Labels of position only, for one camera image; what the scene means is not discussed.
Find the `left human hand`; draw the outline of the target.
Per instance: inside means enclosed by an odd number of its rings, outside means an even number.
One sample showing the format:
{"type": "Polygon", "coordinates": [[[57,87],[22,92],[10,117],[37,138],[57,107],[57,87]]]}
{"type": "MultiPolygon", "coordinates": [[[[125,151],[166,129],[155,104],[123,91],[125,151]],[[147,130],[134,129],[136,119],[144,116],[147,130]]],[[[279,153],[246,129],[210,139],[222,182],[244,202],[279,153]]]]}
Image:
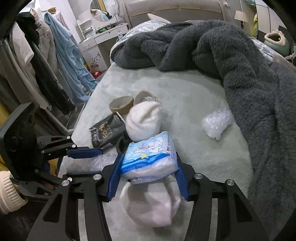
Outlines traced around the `left human hand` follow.
{"type": "Polygon", "coordinates": [[[17,185],[17,184],[13,184],[13,186],[14,186],[14,188],[16,189],[16,191],[19,193],[19,194],[21,194],[21,191],[20,191],[20,186],[19,185],[17,185]]]}

